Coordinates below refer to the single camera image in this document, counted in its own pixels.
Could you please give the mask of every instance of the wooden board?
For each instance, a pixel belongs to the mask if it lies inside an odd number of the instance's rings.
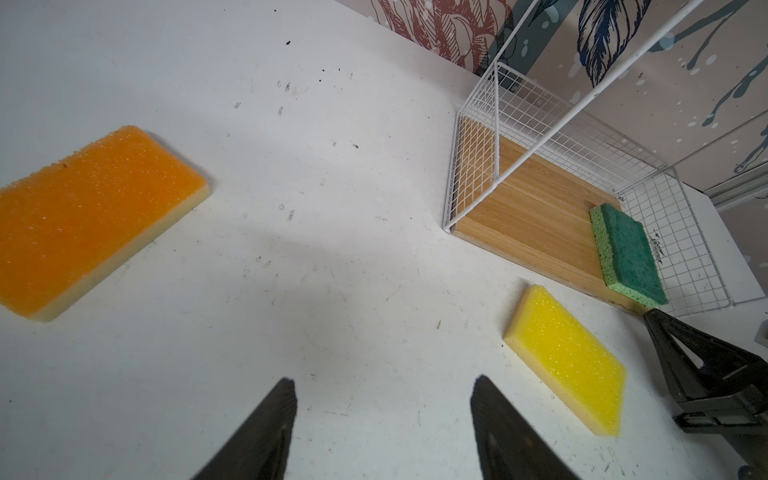
[[[525,152],[504,137],[500,147],[501,172]],[[533,155],[462,218],[453,234],[587,295],[642,314],[646,306],[614,292],[603,281],[589,210],[605,202],[621,209],[616,198]]]

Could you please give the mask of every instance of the white table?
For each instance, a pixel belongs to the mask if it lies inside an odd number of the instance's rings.
[[[480,374],[582,478],[733,477],[639,320],[441,230],[476,79],[331,0],[0,5],[0,184],[136,124],[214,191],[53,323],[0,312],[3,478],[189,478],[288,376],[287,478],[480,479]],[[502,344],[533,283],[627,366],[620,438]]]

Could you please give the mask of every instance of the wire grid panel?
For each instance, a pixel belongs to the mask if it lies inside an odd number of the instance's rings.
[[[732,303],[674,170],[646,179],[618,200],[649,237],[670,301],[662,310],[683,316]]]
[[[498,64],[497,72],[499,133],[522,147],[533,146],[573,108],[507,65]],[[585,111],[555,132],[536,154],[609,194],[666,167],[653,152]]]
[[[496,78],[492,71],[458,113],[454,173],[446,221],[466,209],[492,187],[497,161],[495,136]]]

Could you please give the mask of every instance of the green sponge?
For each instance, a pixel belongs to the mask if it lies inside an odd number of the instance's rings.
[[[643,225],[611,204],[589,210],[589,217],[607,287],[651,308],[665,305]]]

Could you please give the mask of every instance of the sponge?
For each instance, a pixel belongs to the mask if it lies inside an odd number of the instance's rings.
[[[619,435],[627,370],[543,286],[525,291],[504,341],[592,433]]]
[[[0,189],[0,304],[54,319],[209,195],[137,127]]]
[[[589,216],[607,287],[650,308],[665,305],[643,225],[611,204],[592,208]]]

